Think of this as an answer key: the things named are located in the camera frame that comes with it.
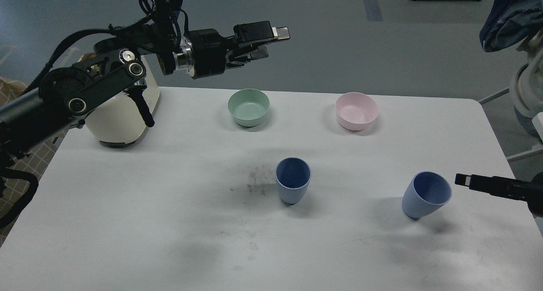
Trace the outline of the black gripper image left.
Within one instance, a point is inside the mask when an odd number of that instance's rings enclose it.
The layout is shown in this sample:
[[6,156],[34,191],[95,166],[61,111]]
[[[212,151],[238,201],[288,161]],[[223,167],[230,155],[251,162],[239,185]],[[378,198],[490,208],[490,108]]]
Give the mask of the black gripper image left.
[[[184,32],[179,50],[174,54],[175,70],[186,71],[194,80],[225,72],[227,53],[234,39],[238,43],[273,43],[291,38],[287,27],[273,27],[270,22],[252,22],[233,27],[235,36],[222,36],[215,29]],[[246,46],[231,52],[231,64],[246,64],[269,57],[266,46]]]

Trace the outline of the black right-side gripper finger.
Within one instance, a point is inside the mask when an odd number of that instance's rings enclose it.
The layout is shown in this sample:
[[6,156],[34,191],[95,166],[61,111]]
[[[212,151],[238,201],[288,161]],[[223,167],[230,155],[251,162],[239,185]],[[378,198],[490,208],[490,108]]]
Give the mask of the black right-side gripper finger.
[[454,184],[506,199],[528,201],[531,197],[526,181],[501,176],[489,177],[457,173]]

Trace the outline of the white robot base right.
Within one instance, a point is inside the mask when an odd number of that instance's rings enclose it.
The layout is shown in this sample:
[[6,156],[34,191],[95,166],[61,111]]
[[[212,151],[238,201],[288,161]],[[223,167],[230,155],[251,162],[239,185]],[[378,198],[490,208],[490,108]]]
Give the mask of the white robot base right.
[[527,52],[527,63],[511,80],[509,92],[517,122],[530,136],[542,140],[542,120],[537,116],[543,109],[542,42],[528,42],[519,47]]

